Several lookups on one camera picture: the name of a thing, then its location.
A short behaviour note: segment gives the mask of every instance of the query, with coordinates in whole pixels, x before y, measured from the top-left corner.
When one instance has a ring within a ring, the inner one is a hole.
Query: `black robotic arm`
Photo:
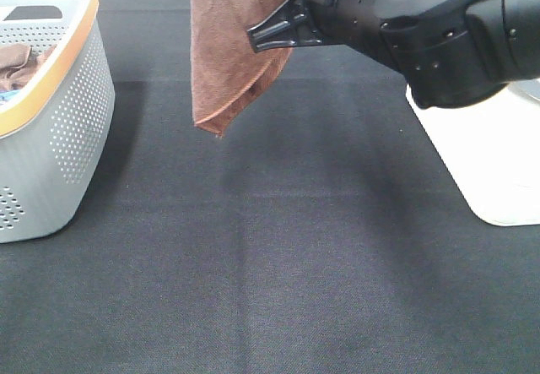
[[[285,0],[248,34],[255,51],[350,46],[403,74],[423,108],[540,77],[540,0]]]

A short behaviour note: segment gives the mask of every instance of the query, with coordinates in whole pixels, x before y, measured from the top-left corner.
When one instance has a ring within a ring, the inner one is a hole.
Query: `black fabric surface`
[[[111,132],[72,223],[0,246],[0,372],[540,372],[540,227],[472,214],[398,74],[298,50],[217,139],[189,0],[99,24]]]

